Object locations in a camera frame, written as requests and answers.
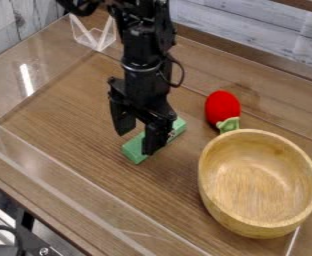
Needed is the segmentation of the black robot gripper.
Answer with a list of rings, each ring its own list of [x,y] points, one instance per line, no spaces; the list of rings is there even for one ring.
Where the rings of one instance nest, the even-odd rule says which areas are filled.
[[[142,154],[152,155],[169,139],[176,113],[168,103],[172,64],[152,66],[121,64],[124,78],[110,77],[109,107],[116,133],[122,136],[136,128],[136,121],[145,124]]]

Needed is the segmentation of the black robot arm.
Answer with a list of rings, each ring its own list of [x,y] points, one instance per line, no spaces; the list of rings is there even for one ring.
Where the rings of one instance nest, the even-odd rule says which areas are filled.
[[[73,0],[56,0],[74,15],[90,15],[105,6],[114,19],[122,43],[124,77],[109,78],[109,105],[114,130],[125,135],[145,125],[141,153],[153,154],[165,146],[176,120],[166,97],[172,82],[169,54],[176,29],[170,20],[169,0],[86,0],[78,7]]]

